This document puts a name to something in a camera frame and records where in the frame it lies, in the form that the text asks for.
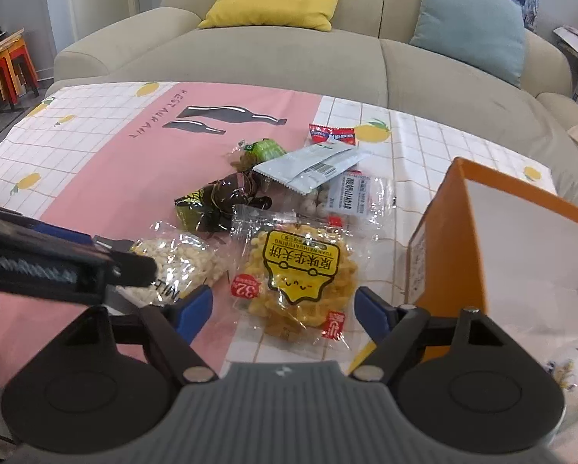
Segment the grey foil snack pouch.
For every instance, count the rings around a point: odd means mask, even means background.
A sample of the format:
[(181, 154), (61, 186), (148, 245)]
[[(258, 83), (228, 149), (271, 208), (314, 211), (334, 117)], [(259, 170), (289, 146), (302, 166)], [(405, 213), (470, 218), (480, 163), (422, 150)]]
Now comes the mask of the grey foil snack pouch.
[(348, 143), (329, 140), (257, 164), (253, 171), (305, 196), (371, 155)]

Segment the red small snack packet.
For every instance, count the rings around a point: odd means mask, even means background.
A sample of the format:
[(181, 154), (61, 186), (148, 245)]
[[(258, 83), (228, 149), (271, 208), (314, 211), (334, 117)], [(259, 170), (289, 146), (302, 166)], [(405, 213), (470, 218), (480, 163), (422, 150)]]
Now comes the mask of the red small snack packet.
[(346, 143), (350, 146), (356, 145), (356, 135), (354, 128), (337, 128), (316, 124), (309, 124), (309, 134), (312, 143), (324, 143), (331, 140)]

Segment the green raisin packet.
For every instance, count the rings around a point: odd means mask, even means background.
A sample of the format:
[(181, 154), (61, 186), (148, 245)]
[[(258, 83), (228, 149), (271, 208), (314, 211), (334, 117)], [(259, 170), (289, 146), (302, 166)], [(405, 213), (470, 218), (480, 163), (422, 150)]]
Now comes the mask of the green raisin packet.
[(246, 172), (258, 164), (282, 157), (286, 153), (287, 151), (271, 138), (260, 139), (253, 143), (242, 140), (229, 154), (228, 160), (236, 171)]

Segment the orange cardboard box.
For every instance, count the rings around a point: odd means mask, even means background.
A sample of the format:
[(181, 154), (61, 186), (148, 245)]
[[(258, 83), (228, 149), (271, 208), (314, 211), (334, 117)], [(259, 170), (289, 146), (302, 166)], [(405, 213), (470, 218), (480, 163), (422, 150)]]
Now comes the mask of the orange cardboard box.
[(481, 309), (545, 366), (578, 346), (578, 207), (455, 159), (408, 242), (404, 295), (438, 316)]

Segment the rice cracker checkered pack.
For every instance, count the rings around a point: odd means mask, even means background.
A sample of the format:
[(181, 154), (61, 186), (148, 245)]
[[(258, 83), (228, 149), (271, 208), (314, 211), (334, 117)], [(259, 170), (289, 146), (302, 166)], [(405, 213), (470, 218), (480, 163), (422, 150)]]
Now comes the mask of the rice cracker checkered pack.
[(228, 275), (217, 244), (161, 221), (154, 223), (150, 230), (150, 234), (134, 242), (130, 251), (156, 262), (156, 279), (147, 287), (117, 287), (118, 292), (138, 307), (178, 303), (199, 286), (212, 287)]

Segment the white blue snack bag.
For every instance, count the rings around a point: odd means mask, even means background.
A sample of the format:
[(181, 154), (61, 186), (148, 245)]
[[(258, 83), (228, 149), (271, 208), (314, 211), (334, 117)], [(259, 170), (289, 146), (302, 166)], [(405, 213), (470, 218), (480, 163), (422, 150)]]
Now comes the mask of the white blue snack bag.
[(564, 415), (551, 445), (578, 449), (578, 346), (559, 348), (545, 365), (564, 395)]

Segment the teal cushion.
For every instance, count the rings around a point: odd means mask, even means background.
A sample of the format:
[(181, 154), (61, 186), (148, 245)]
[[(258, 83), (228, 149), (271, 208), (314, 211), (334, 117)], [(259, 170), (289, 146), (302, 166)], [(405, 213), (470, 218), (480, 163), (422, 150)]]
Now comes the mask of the teal cushion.
[(520, 87), (526, 59), (526, 30), (510, 0), (421, 0), (409, 41)]

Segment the dark plum candy bag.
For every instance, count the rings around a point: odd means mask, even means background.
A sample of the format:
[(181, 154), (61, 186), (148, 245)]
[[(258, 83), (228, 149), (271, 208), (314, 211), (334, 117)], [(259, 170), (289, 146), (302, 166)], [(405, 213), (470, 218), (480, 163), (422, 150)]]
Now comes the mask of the dark plum candy bag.
[(174, 200), (174, 208), (187, 232), (229, 232), (233, 207), (247, 205), (260, 210), (272, 206), (269, 196), (259, 196), (261, 182), (252, 172), (235, 172)]

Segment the orange red stools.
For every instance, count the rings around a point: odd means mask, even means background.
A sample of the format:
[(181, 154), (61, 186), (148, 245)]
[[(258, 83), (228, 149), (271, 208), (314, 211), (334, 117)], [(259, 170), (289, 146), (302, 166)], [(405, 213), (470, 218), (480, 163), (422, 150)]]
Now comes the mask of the orange red stools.
[(21, 28), (0, 40), (0, 105), (20, 112), (18, 103), (26, 92), (39, 96), (39, 78)]

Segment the yellow waffle cookie pack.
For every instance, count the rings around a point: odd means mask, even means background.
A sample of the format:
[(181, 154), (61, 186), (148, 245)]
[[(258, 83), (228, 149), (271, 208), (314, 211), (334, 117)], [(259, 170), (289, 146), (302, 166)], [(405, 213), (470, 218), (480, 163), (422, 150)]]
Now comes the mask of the yellow waffle cookie pack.
[(289, 343), (351, 347), (350, 307), (370, 250), (346, 220), (233, 207), (230, 292), (263, 331)]

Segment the yogurt hawthorn balls bag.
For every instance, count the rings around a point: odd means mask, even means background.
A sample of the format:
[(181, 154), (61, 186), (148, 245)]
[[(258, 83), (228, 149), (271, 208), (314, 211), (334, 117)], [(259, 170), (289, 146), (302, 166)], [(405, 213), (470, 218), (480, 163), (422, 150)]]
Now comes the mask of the yogurt hawthorn balls bag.
[(355, 235), (392, 239), (396, 226), (396, 196), (392, 180), (347, 171), (305, 195), (278, 186), (274, 211), (294, 213), (349, 229)]

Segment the beige fabric sofa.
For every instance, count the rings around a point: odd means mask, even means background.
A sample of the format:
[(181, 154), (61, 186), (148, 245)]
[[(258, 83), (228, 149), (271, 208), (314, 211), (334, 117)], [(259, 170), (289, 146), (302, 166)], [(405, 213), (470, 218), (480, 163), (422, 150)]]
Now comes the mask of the beige fabric sofa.
[(339, 0), (330, 31), (200, 28), (215, 0), (153, 10), (63, 49), (54, 85), (200, 81), (299, 90), (428, 118), (545, 164), (578, 205), (578, 104), (568, 60), (528, 32), (520, 85), (411, 45), (421, 0)]

